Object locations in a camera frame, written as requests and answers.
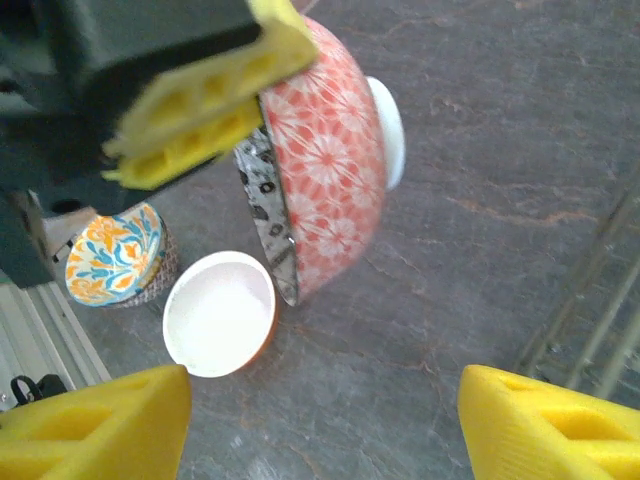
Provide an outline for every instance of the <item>blue and orange patterned bowl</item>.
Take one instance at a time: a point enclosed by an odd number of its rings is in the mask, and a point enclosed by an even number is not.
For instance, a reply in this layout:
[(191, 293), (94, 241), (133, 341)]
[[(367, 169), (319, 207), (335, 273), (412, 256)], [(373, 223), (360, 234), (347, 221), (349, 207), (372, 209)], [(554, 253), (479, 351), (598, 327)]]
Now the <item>blue and orange patterned bowl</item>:
[(165, 243), (162, 219), (147, 203), (121, 215), (96, 217), (67, 260), (69, 293), (90, 307), (124, 302), (153, 280)]

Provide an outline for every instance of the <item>bowl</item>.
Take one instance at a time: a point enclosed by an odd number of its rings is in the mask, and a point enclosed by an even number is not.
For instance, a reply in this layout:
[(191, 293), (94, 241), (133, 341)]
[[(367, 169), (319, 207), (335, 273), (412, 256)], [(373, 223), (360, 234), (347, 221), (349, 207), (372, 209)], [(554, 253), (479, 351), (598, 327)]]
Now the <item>bowl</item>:
[(306, 23), (317, 62), (261, 94), (265, 125), (235, 150), (258, 235), (289, 305), (364, 254), (386, 188), (401, 176), (387, 163), (404, 162), (388, 90), (376, 84), (374, 95), (347, 48), (319, 23)]
[(147, 203), (121, 215), (97, 216), (67, 259), (69, 293), (90, 307), (123, 302), (152, 281), (162, 248), (162, 220)]
[(151, 282), (127, 300), (109, 305), (110, 308), (139, 307), (155, 300), (162, 292), (173, 286), (178, 278), (180, 259), (176, 241), (166, 225), (164, 225), (164, 238), (166, 239), (166, 248), (163, 253), (159, 253), (156, 257), (159, 268)]
[(190, 374), (215, 378), (250, 363), (276, 324), (276, 296), (267, 270), (241, 252), (205, 257), (178, 279), (165, 306), (164, 341)]

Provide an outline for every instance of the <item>metal bar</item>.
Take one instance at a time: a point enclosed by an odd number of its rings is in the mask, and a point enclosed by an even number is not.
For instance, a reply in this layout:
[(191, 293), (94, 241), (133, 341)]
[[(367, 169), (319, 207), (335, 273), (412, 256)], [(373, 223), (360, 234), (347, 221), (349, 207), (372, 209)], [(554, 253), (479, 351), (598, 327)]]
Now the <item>metal bar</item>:
[(56, 284), (24, 291), (0, 286), (0, 410), (15, 404), (11, 378), (48, 373), (76, 389), (111, 379)]
[[(50, 317), (53, 319), (54, 325), (58, 329), (60, 329), (60, 325), (59, 325), (60, 315), (58, 314), (55, 307), (53, 306), (51, 299), (48, 297), (46, 287), (38, 286), (38, 287), (35, 287), (34, 290), (40, 294), (45, 308), (49, 312)], [(80, 354), (78, 347), (74, 345), (71, 337), (68, 334), (66, 335), (62, 334), (62, 338), (67, 348), (69, 349), (69, 352), (71, 353), (71, 356), (73, 357), (74, 362), (78, 366), (78, 369), (80, 370), (81, 375), (85, 378), (91, 378), (94, 375), (94, 373), (91, 372), (91, 370), (89, 369), (87, 362), (85, 361), (83, 356)]]
[(615, 242), (621, 227), (625, 225), (626, 220), (633, 213), (638, 198), (640, 198), (640, 166), (633, 175), (630, 188), (623, 191), (611, 215), (599, 226), (596, 238), (587, 254), (572, 268), (564, 286), (564, 290), (569, 293), (569, 298), (559, 304), (555, 312), (552, 313), (550, 317), (552, 323), (543, 340), (533, 351), (531, 360), (527, 365), (518, 365), (518, 369), (524, 369), (525, 375), (532, 376), (534, 374), (535, 367), (546, 353), (548, 345), (571, 318), (576, 302), (585, 293), (592, 283), (594, 275), (601, 268), (607, 248)]
[(45, 362), (50, 366), (54, 366), (54, 371), (58, 375), (60, 375), (68, 389), (76, 389), (77, 386), (69, 375), (69, 371), (62, 361), (60, 353), (56, 349), (53, 341), (51, 340), (51, 337), (47, 335), (47, 328), (42, 321), (42, 317), (38, 313), (38, 309), (36, 308), (35, 303), (26, 292), (18, 290), (17, 293), (20, 296), (22, 302), (25, 305), (29, 305), (29, 311), (31, 312), (30, 320), (32, 322), (32, 331), (36, 332), (36, 335), (34, 335), (34, 339), (40, 340), (40, 342), (38, 342), (40, 345), (39, 354), (43, 357), (47, 355), (47, 358), (45, 358)]
[(569, 374), (569, 379), (565, 384), (567, 388), (571, 388), (571, 389), (577, 388), (581, 380), (582, 370), (587, 364), (589, 364), (592, 361), (593, 355), (596, 353), (598, 348), (600, 348), (600, 345), (604, 341), (609, 328), (611, 328), (613, 321), (618, 315), (618, 311), (620, 310), (622, 303), (624, 302), (629, 291), (631, 290), (631, 287), (633, 287), (633, 284), (635, 283), (636, 279), (638, 278), (639, 273), (640, 273), (640, 255), (638, 255), (638, 258), (636, 259), (635, 263), (627, 272), (627, 275), (624, 281), (618, 286), (613, 298), (609, 302), (607, 310), (605, 311), (604, 315), (598, 322), (598, 326), (596, 327), (595, 331), (591, 335), (589, 342), (587, 343), (585, 348), (582, 350), (580, 357), (578, 358), (578, 361), (575, 363), (573, 367), (573, 370), (571, 370), (571, 373)]
[(566, 362), (563, 362), (563, 361), (558, 360), (557, 358), (553, 358), (553, 357), (545, 358), (542, 362), (540, 362), (540, 364), (538, 366), (539, 367), (555, 368), (556, 370), (558, 370), (559, 372), (562, 372), (564, 374), (569, 373), (569, 370), (570, 370), (570, 367)]
[(596, 290), (600, 290), (603, 293), (610, 293), (611, 292), (611, 289), (609, 287), (605, 287), (604, 285), (600, 285), (599, 283), (594, 283), (592, 286)]
[(620, 381), (620, 386), (631, 390), (635, 394), (640, 394), (640, 387), (624, 380)]
[(98, 351), (95, 349), (91, 340), (87, 336), (86, 332), (80, 325), (78, 321), (78, 317), (73, 313), (69, 302), (67, 302), (64, 294), (60, 290), (60, 287), (55, 283), (50, 283), (48, 285), (51, 294), (56, 299), (56, 304), (61, 309), (61, 319), (60, 325), (67, 331), (67, 335), (69, 337), (74, 338), (74, 342), (78, 345), (78, 348), (82, 352), (82, 355), (85, 356), (90, 362), (93, 368), (96, 371), (97, 377), (95, 379), (95, 383), (104, 383), (111, 380), (111, 375), (107, 371), (107, 368), (100, 360), (100, 355), (98, 355)]
[(621, 257), (620, 255), (616, 255), (615, 253), (610, 253), (610, 254), (609, 254), (609, 258), (610, 258), (611, 260), (615, 260), (615, 261), (617, 261), (617, 262), (619, 262), (619, 263), (624, 263), (624, 264), (628, 264), (628, 263), (630, 263), (630, 260), (629, 260), (628, 258), (626, 258), (626, 257)]
[(594, 396), (598, 398), (609, 398), (611, 396), (627, 361), (631, 358), (634, 349), (639, 343), (640, 308), (638, 308), (633, 314), (633, 317), (631, 317), (631, 322), (623, 334), (622, 342), (607, 362), (607, 366), (600, 377), (600, 385), (594, 390)]
[(631, 370), (640, 373), (640, 351), (636, 352), (631, 359)]

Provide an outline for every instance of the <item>white bowl rim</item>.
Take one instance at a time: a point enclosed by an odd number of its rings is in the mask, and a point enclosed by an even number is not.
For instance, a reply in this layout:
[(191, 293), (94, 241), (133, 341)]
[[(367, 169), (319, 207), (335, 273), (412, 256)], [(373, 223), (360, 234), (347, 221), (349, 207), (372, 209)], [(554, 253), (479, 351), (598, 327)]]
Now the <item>white bowl rim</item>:
[(395, 98), (384, 83), (375, 77), (367, 77), (367, 82), (369, 82), (382, 128), (387, 166), (387, 192), (390, 192), (400, 184), (406, 164), (407, 147), (402, 116)]
[(185, 287), (191, 280), (193, 280), (200, 273), (215, 267), (217, 265), (225, 264), (225, 263), (241, 263), (243, 265), (247, 265), (249, 267), (254, 268), (258, 272), (262, 274), (265, 283), (269, 287), (269, 317), (270, 317), (270, 325), (266, 330), (266, 334), (259, 347), (255, 350), (255, 352), (251, 353), (242, 365), (237, 368), (234, 368), (231, 371), (219, 371), (216, 370), (213, 372), (211, 369), (207, 368), (199, 368), (194, 365), (185, 365), (187, 370), (191, 375), (202, 378), (219, 378), (224, 377), (226, 375), (230, 375), (231, 373), (240, 370), (247, 363), (249, 363), (255, 356), (262, 350), (265, 342), (269, 338), (271, 330), (273, 329), (273, 324), (276, 321), (276, 291), (273, 284), (273, 280), (271, 279), (271, 275), (267, 271), (267, 269), (260, 263), (258, 260), (253, 258), (251, 255), (248, 255), (243, 252), (238, 252), (234, 250), (226, 250), (222, 252), (212, 253), (206, 257), (201, 258), (193, 265), (191, 265), (178, 279), (173, 288), (171, 289), (171, 293), (169, 293), (169, 298), (167, 299), (167, 303), (164, 307), (164, 314), (162, 317), (162, 336), (164, 337), (164, 343), (167, 347), (167, 351), (169, 355), (177, 364), (184, 364), (182, 361), (182, 355), (180, 353), (180, 349), (177, 347), (177, 343), (174, 341), (174, 338), (169, 334), (169, 323), (171, 322), (169, 311), (171, 310), (171, 306), (180, 292), (180, 290)]

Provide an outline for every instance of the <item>floral patterned bowl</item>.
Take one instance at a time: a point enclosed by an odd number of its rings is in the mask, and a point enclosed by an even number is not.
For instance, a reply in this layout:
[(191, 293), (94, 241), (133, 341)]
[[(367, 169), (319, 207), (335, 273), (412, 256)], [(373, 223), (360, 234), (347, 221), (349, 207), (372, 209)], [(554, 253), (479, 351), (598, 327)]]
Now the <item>floral patterned bowl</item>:
[(79, 303), (101, 307), (136, 295), (155, 276), (165, 244), (162, 220), (146, 203), (113, 217), (96, 217), (67, 260), (66, 284)]
[(261, 94), (266, 125), (235, 151), (267, 260), (289, 305), (364, 254), (386, 187), (397, 183), (388, 183), (387, 163), (404, 155), (395, 146), (400, 142), (389, 141), (397, 131), (381, 123), (389, 109), (378, 105), (386, 103), (349, 51), (322, 25), (306, 21), (317, 62)]
[(178, 279), (180, 259), (178, 247), (171, 231), (164, 225), (165, 251), (158, 253), (156, 262), (158, 270), (148, 285), (136, 290), (136, 294), (127, 300), (109, 305), (107, 308), (133, 308), (155, 300), (162, 292), (168, 290)]

